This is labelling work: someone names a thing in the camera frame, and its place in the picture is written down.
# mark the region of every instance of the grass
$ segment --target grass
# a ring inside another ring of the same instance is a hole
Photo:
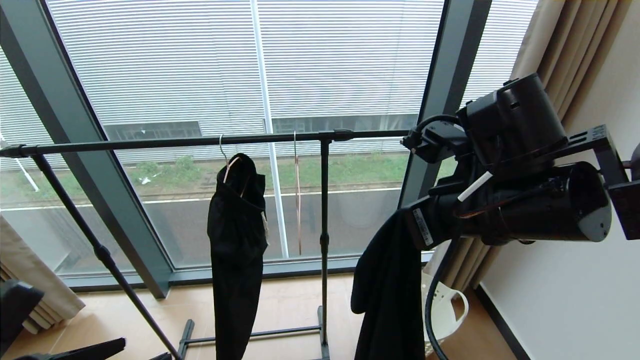
[[[407,153],[375,152],[366,154],[344,154],[329,157],[329,185],[346,188],[380,188],[401,186],[406,171]],[[273,180],[269,159],[255,159],[259,173],[266,176],[267,191],[273,191]],[[453,173],[455,161],[447,159],[440,168],[440,176]],[[183,156],[175,163],[138,163],[135,167],[126,167],[125,171],[138,195],[179,195],[190,192],[214,191],[216,174],[224,166],[224,161],[195,162],[190,156]],[[40,188],[33,188],[22,172],[3,172],[0,174],[0,195],[3,203],[38,200],[54,200],[57,196],[37,170],[29,171],[34,182]],[[295,165],[292,158],[278,158],[278,174],[283,192],[295,187]],[[86,201],[84,191],[68,170],[57,170],[56,175],[69,195],[75,200]],[[150,181],[142,184],[144,178]],[[300,186],[306,189],[319,188],[320,157],[304,156],[300,158]]]

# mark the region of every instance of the clothes rack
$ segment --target clothes rack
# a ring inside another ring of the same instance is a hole
[[[319,331],[322,360],[329,360],[329,345],[326,335],[326,315],[327,315],[327,261],[329,253],[329,232],[328,232],[328,167],[329,167],[329,144],[333,141],[341,142],[355,138],[381,138],[381,137],[397,137],[406,134],[406,130],[389,130],[389,131],[351,131],[346,129],[336,129],[333,131],[321,131],[316,133],[300,133],[300,134],[264,134],[264,135],[244,135],[244,136],[225,136],[224,138],[215,136],[204,136],[201,138],[174,138],[174,139],[151,139],[151,140],[127,140],[127,141],[103,141],[90,143],[63,143],[54,145],[11,145],[0,150],[0,156],[5,158],[32,158],[45,178],[51,184],[65,208],[76,221],[80,230],[91,243],[96,257],[109,270],[111,275],[116,279],[117,283],[127,294],[131,302],[136,306],[142,317],[147,321],[149,326],[156,333],[158,338],[163,342],[171,355],[178,360],[184,359],[186,351],[190,344],[206,343],[215,341],[216,338],[200,338],[192,339],[191,333],[195,326],[192,319],[187,320],[179,343],[178,350],[171,344],[171,341],[164,335],[156,321],[151,317],[144,304],[140,301],[136,293],[127,283],[122,272],[116,266],[109,250],[100,243],[93,231],[89,228],[73,200],[69,197],[64,187],[60,183],[56,174],[53,172],[49,162],[45,159],[46,154],[61,154],[65,152],[85,152],[85,151],[114,151],[125,149],[153,149],[158,147],[190,147],[203,145],[231,145],[245,143],[269,143],[269,142],[291,142],[291,141],[320,141],[320,163],[321,163],[321,214],[322,214],[322,231],[320,234],[320,252],[321,252],[321,277],[322,277],[322,304],[318,307],[318,325],[297,327],[292,329],[280,329],[273,331],[254,332],[251,337],[272,336],[281,334],[291,334],[295,332]]]

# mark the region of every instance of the white wall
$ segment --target white wall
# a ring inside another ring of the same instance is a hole
[[[567,123],[568,133],[607,124],[623,159],[640,142],[639,39],[634,1]],[[626,240],[615,215],[601,243],[505,246],[482,286],[532,359],[640,359],[640,240]]]

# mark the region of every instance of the clothes rack horizontal bar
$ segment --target clothes rack horizontal bar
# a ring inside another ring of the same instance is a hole
[[[258,336],[290,334],[292,332],[318,331],[318,330],[320,330],[320,328],[321,328],[320,325],[315,325],[315,326],[305,326],[305,327],[294,327],[292,329],[260,331],[260,332],[253,332],[251,334],[251,337],[252,338],[256,338]],[[208,342],[211,342],[211,341],[216,341],[216,338],[186,339],[186,340],[184,340],[184,343],[185,344],[195,344],[195,343],[208,343]]]
[[[355,138],[382,138],[406,135],[408,130],[351,131],[336,129],[317,133],[300,133],[296,141],[346,141]],[[242,143],[292,142],[293,134],[260,134],[239,136],[204,136],[201,138],[148,139],[126,141],[104,141],[88,143],[61,143],[54,145],[11,145],[0,150],[4,158],[27,158],[33,155],[59,154],[63,152],[109,151],[126,149],[152,149],[156,147],[187,147],[204,145],[232,145]]]

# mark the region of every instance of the robotic arm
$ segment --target robotic arm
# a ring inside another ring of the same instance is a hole
[[[467,103],[455,117],[421,122],[401,143],[428,163],[458,162],[452,176],[408,206],[406,223],[420,249],[456,232],[487,245],[602,241],[611,204],[627,239],[640,238],[640,161],[630,182],[604,125],[567,137],[537,74]],[[600,170],[586,162],[554,166],[590,149]]]

